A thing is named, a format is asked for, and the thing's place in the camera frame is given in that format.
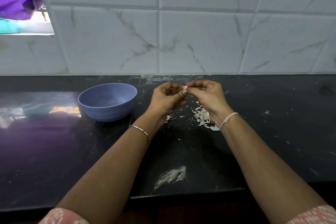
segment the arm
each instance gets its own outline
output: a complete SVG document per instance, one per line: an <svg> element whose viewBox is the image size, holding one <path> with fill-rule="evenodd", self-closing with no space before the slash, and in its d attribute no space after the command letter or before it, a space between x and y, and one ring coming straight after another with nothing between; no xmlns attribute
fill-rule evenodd
<svg viewBox="0 0 336 224"><path fill-rule="evenodd" d="M204 80L188 82L187 86L218 127L234 112L219 83ZM232 116L221 132L254 198L272 224L284 224L300 213L327 204L239 115Z"/></svg>
<svg viewBox="0 0 336 224"><path fill-rule="evenodd" d="M148 110L133 125L150 140L167 114L186 103L186 90L167 82L156 88ZM111 223L124 208L141 160L148 148L147 136L130 127L65 195L58 208L71 210L89 223Z"/></svg>

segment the patterned sleeve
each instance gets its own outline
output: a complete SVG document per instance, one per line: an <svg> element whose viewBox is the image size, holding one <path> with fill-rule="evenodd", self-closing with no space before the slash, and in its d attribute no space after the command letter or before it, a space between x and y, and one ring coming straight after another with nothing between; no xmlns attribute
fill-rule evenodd
<svg viewBox="0 0 336 224"><path fill-rule="evenodd" d="M301 213L287 224L335 224L336 211L330 205L318 206L305 213Z"/></svg>
<svg viewBox="0 0 336 224"><path fill-rule="evenodd" d="M52 209L39 224L89 224L78 214L63 208Z"/></svg>

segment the black countertop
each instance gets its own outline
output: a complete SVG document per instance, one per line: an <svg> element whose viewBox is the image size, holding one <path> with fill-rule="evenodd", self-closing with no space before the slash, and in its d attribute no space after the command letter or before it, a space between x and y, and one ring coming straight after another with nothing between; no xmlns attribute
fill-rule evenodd
<svg viewBox="0 0 336 224"><path fill-rule="evenodd" d="M203 78L222 84L231 107L305 181L334 186L335 75L1 76L0 212L54 207L145 112L155 87ZM108 82L137 87L138 104L132 116L95 122L77 108L77 97ZM153 138L130 202L248 191L222 134L192 119L196 101L190 96ZM178 170L183 179L156 185Z"/></svg>

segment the white string bracelet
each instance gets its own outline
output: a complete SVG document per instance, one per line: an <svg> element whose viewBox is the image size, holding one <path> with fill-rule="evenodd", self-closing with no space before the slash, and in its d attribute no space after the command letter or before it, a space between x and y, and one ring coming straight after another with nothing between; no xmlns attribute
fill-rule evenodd
<svg viewBox="0 0 336 224"><path fill-rule="evenodd" d="M149 145L151 145L151 141L149 140L149 135L146 133L146 131L145 130L143 130L142 128L139 128L139 127L137 127L137 126L129 126L128 128L130 128L130 127L134 127L134 128L137 128L137 129L139 129L139 130L141 130L146 136L147 136L147 139L148 139L148 143L149 143Z"/></svg>
<svg viewBox="0 0 336 224"><path fill-rule="evenodd" d="M223 123L220 125L220 128L219 128L220 131L222 130L222 127L223 127L224 123L225 123L225 122L228 122L229 119L231 118L231 116L233 116L233 115L235 115L235 114L239 115L237 112L233 112L233 113L231 113L229 116L226 117L226 119L225 119L225 120L223 121Z"/></svg>

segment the blue bowl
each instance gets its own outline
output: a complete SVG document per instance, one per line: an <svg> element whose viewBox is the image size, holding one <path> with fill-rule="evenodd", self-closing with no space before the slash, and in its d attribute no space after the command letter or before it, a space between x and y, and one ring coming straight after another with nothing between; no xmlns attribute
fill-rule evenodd
<svg viewBox="0 0 336 224"><path fill-rule="evenodd" d="M137 89L126 83L91 87L78 96L83 111L91 118L111 122L124 118L134 108Z"/></svg>

